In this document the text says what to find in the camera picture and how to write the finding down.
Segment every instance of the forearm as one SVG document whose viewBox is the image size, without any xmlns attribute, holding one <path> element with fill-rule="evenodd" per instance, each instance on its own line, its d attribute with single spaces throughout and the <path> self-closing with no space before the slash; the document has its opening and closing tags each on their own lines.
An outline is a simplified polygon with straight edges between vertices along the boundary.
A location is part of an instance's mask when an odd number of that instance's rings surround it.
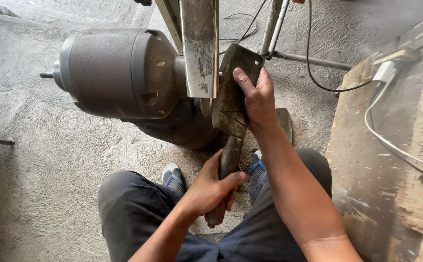
<svg viewBox="0 0 423 262">
<path fill-rule="evenodd" d="M 191 224 L 197 218 L 179 202 L 130 262 L 174 261 Z"/>
<path fill-rule="evenodd" d="M 276 122 L 254 129 L 265 159 L 276 209 L 295 240 L 305 243 L 344 235 L 339 215 Z"/>
</svg>

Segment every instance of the knee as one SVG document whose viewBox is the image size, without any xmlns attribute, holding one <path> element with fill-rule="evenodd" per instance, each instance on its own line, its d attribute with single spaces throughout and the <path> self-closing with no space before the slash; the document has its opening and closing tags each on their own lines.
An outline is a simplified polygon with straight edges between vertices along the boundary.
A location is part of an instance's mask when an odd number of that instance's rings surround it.
<svg viewBox="0 0 423 262">
<path fill-rule="evenodd" d="M 295 148 L 295 151 L 307 169 L 331 197 L 332 177 L 328 160 L 319 152 L 310 148 L 298 147 Z"/>
<path fill-rule="evenodd" d="M 107 176 L 98 189 L 98 202 L 110 199 L 115 195 L 125 192 L 133 185 L 145 185 L 147 179 L 136 172 L 121 170 Z"/>
</svg>

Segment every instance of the left hand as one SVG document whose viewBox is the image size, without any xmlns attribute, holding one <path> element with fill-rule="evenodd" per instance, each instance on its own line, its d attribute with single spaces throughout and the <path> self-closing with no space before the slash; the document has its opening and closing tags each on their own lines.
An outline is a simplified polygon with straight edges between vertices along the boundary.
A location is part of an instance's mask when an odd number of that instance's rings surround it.
<svg viewBox="0 0 423 262">
<path fill-rule="evenodd" d="M 242 171 L 231 173 L 225 179 L 219 180 L 218 168 L 222 153 L 223 149 L 205 162 L 194 183 L 177 204 L 195 217 L 214 209 L 229 192 L 231 194 L 226 209 L 231 211 L 236 190 L 245 180 L 245 173 Z"/>
</svg>

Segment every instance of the wooden handle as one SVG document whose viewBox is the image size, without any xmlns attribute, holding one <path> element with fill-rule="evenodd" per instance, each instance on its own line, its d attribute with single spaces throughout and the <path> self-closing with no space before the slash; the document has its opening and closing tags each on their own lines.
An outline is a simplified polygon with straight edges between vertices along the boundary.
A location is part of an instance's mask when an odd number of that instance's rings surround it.
<svg viewBox="0 0 423 262">
<path fill-rule="evenodd" d="M 223 180 L 226 176 L 238 170 L 242 144 L 243 139 L 228 136 L 219 164 L 218 175 L 220 180 Z M 205 214 L 205 221 L 207 221 L 208 227 L 214 228 L 223 223 L 228 197 L 229 194 L 226 195 L 212 211 Z"/>
</svg>

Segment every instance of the white cable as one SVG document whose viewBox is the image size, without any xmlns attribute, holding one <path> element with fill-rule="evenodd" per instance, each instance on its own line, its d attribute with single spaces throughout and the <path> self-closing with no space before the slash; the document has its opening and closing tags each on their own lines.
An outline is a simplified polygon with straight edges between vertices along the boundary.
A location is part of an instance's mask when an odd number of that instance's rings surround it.
<svg viewBox="0 0 423 262">
<path fill-rule="evenodd" d="M 408 156 L 408 157 L 411 157 L 411 158 L 413 158 L 413 159 L 415 159 L 415 160 L 417 160 L 418 162 L 421 162 L 421 163 L 423 163 L 423 161 L 422 160 L 420 160 L 420 159 L 418 159 L 418 158 L 416 158 L 416 157 L 414 157 L 413 155 L 410 155 L 409 153 L 407 153 L 407 152 L 404 152 L 404 151 L 402 151 L 401 149 L 399 149 L 399 148 L 397 148 L 395 145 L 393 145 L 391 142 L 389 142 L 388 140 L 386 140 L 386 139 L 384 139 L 382 136 L 380 136 L 379 134 L 377 134 L 369 125 L 368 125 L 368 121 L 366 120 L 366 115 L 368 114 L 368 112 L 370 111 L 370 109 L 376 104 L 376 102 L 382 97 L 382 95 L 383 95 L 383 93 L 386 91 L 386 89 L 391 85 L 391 83 L 392 83 L 392 81 L 394 80 L 394 78 L 396 77 L 396 75 L 397 75 L 397 71 L 396 71 L 396 69 L 394 70 L 394 72 L 393 72 L 393 74 L 391 75 L 391 78 L 389 79 L 389 81 L 388 81 L 388 83 L 383 87 L 383 90 L 380 92 L 380 94 L 378 95 L 378 97 L 375 99 L 375 101 L 370 105 L 370 107 L 365 111 L 365 116 L 364 116 L 364 119 L 365 119 L 365 124 L 366 124 L 366 126 L 367 126 L 367 128 L 371 131 L 371 133 L 373 133 L 377 138 L 379 138 L 380 140 L 382 140 L 383 142 L 385 142 L 388 146 L 391 146 L 392 148 L 394 148 L 395 150 L 397 150 L 397 151 L 399 151 L 399 152 L 401 152 L 402 154 L 404 154 L 404 155 L 406 155 L 406 156 Z"/>
</svg>

